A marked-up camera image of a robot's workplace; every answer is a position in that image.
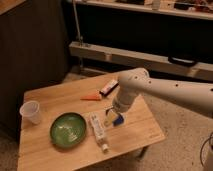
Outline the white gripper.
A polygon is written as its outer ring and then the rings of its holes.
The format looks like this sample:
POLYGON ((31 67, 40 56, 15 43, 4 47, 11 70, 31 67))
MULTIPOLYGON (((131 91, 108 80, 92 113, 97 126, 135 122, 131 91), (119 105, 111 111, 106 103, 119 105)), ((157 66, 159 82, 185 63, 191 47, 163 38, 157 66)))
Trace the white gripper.
MULTIPOLYGON (((125 113, 127 112, 132 104, 134 103, 135 98, 139 95, 138 92, 127 90, 127 89, 120 89, 113 99, 112 106, 113 109, 117 113, 125 113)), ((116 119, 118 115, 110 110, 107 112, 104 125, 110 126, 116 119)))

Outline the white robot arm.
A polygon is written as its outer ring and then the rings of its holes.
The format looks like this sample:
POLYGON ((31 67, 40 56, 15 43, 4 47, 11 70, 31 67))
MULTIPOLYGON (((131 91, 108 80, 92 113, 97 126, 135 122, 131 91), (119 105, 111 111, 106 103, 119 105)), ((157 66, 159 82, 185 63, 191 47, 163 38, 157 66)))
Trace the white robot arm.
POLYGON ((122 71, 118 75, 120 86, 106 110, 105 126, 110 126, 121 113, 127 112, 136 97, 148 93, 176 105, 213 117, 213 83, 199 83, 151 78, 144 68, 122 71))

